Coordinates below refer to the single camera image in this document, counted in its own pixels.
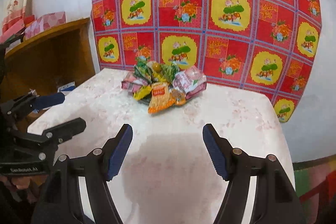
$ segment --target orange snack bag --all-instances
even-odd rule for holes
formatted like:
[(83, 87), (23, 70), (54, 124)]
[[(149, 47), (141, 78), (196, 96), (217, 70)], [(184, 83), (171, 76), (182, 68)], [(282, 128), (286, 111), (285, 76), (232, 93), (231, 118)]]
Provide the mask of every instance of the orange snack bag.
[(175, 103), (169, 93), (168, 83), (159, 82), (152, 84), (152, 99), (149, 103), (148, 113), (153, 114), (164, 110)]

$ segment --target white table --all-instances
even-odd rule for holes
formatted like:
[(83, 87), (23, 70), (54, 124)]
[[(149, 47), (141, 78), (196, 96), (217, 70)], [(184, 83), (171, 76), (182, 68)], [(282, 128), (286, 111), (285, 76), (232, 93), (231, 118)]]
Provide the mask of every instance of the white table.
[[(206, 91), (182, 107), (151, 116), (121, 80), (125, 71), (104, 69), (67, 95), (28, 128), (46, 128), (82, 117), (85, 131), (61, 144), (61, 154), (85, 156), (115, 137), (124, 123), (133, 141), (119, 175), (108, 183), (124, 224), (209, 224), (223, 200), (227, 182), (216, 174), (203, 143), (202, 128), (212, 123), (233, 147), (257, 157), (274, 154), (294, 185), (291, 157), (281, 126), (262, 94), (208, 84)], [(251, 178), (242, 223), (249, 223), (256, 178)], [(80, 178), (83, 209), (93, 219), (85, 179)]]

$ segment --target red patterned tablecloth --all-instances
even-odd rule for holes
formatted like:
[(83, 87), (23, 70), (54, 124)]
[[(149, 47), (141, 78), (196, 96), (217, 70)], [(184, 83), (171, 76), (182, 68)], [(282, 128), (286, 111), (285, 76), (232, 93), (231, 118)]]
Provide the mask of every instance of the red patterned tablecloth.
[(304, 92), (321, 30), (319, 0), (92, 3), (101, 68), (132, 69), (138, 58), (195, 65), (211, 83), (265, 94), (281, 122)]

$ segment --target pile of snacks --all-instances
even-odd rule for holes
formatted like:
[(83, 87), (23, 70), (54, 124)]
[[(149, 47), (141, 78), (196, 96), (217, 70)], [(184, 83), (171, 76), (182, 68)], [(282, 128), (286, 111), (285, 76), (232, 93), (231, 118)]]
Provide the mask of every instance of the pile of snacks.
[(127, 73), (121, 88), (133, 93), (135, 100), (149, 105), (148, 113), (157, 113), (172, 105), (184, 105), (187, 100), (207, 87), (207, 78), (195, 66), (180, 71), (171, 65), (150, 61), (138, 62), (134, 72)]

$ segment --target silver screw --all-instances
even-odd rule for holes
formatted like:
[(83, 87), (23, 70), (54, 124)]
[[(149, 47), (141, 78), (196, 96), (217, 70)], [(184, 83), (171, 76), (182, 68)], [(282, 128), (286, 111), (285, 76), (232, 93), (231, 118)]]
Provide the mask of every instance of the silver screw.
[(67, 159), (67, 155), (61, 155), (58, 157), (59, 161), (65, 161)]
[(232, 152), (233, 152), (234, 154), (236, 154), (236, 155), (240, 155), (241, 153), (243, 153), (242, 150), (241, 150), (240, 148), (234, 148), (234, 149), (232, 150)]
[(94, 151), (93, 151), (93, 154), (94, 155), (100, 155), (102, 153), (102, 150), (100, 148), (96, 148)]
[(39, 153), (40, 160), (45, 160), (45, 158), (46, 158), (45, 153)]
[(276, 161), (276, 160), (277, 160), (277, 157), (271, 154), (271, 155), (268, 155), (268, 159), (269, 159), (270, 161)]

